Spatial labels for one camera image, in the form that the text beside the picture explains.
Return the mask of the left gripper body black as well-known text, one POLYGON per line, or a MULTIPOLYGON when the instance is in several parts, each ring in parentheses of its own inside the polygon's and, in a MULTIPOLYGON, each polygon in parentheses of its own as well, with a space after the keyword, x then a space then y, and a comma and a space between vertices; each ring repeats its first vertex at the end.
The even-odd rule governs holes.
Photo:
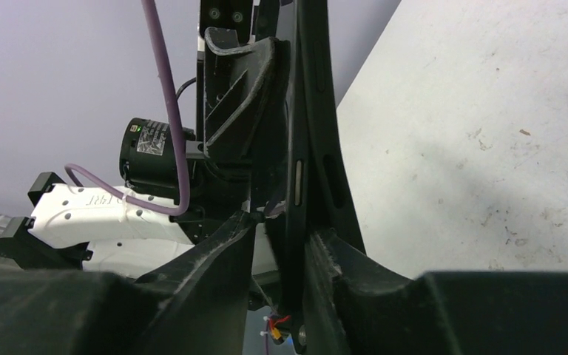
POLYGON ((209 27, 234 30, 240 44, 273 36, 289 43, 288 85, 294 49, 294 3, 292 1, 202 1, 198 20, 197 140, 204 160, 195 202, 208 224, 222 223, 237 211, 253 214, 268 232, 277 233, 276 219, 285 211, 288 123, 287 94, 264 117, 248 157, 240 162, 214 162, 204 154, 204 57, 205 31, 209 27))

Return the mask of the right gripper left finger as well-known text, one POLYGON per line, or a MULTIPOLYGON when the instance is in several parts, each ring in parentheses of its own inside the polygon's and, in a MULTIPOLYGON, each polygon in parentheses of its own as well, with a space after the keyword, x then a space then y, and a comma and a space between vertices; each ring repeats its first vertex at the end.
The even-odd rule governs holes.
POLYGON ((144 283, 0 270, 0 354, 241 354, 255 226, 234 213, 144 283))

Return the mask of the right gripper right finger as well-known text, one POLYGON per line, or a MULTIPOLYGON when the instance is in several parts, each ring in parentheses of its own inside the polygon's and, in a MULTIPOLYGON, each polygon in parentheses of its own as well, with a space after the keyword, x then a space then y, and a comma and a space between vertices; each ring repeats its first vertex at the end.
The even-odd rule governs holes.
POLYGON ((568 354, 568 272, 409 280, 333 231, 305 245, 309 354, 568 354))

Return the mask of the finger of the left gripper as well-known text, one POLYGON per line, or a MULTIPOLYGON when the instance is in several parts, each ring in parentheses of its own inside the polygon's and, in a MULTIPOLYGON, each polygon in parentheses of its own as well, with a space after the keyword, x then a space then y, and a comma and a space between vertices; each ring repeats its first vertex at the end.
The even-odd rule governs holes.
POLYGON ((205 31, 204 154, 214 162, 240 162, 250 152, 264 117, 283 102, 289 43, 273 36, 242 45, 234 30, 205 31))

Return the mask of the black phone case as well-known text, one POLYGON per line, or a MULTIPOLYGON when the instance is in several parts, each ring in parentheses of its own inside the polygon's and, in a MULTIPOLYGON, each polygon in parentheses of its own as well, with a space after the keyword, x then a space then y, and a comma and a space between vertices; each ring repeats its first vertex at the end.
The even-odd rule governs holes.
POLYGON ((328 4, 298 1, 301 65, 306 119, 314 161, 314 187, 319 213, 313 219, 336 230, 337 236, 365 254, 350 186, 342 159, 332 76, 328 4))

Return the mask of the black phone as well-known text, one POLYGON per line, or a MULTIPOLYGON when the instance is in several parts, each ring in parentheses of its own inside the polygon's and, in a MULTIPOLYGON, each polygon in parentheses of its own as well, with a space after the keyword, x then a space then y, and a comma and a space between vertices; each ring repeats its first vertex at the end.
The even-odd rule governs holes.
POLYGON ((282 316, 294 314, 302 308, 310 160, 300 44, 295 44, 292 55, 291 83, 288 85, 287 94, 288 152, 287 175, 284 180, 285 211, 276 219, 277 233, 273 239, 281 283, 277 313, 282 316))

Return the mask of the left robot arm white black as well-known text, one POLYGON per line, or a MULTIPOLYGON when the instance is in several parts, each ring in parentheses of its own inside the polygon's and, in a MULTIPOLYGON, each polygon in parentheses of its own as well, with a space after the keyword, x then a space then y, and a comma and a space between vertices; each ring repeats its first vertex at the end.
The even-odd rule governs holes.
POLYGON ((286 208, 296 22, 292 1, 202 1, 197 126, 133 118, 105 189, 40 174, 27 217, 0 216, 0 269, 78 269, 144 278, 195 251, 236 212, 256 220, 252 274, 276 278, 267 223, 286 208))

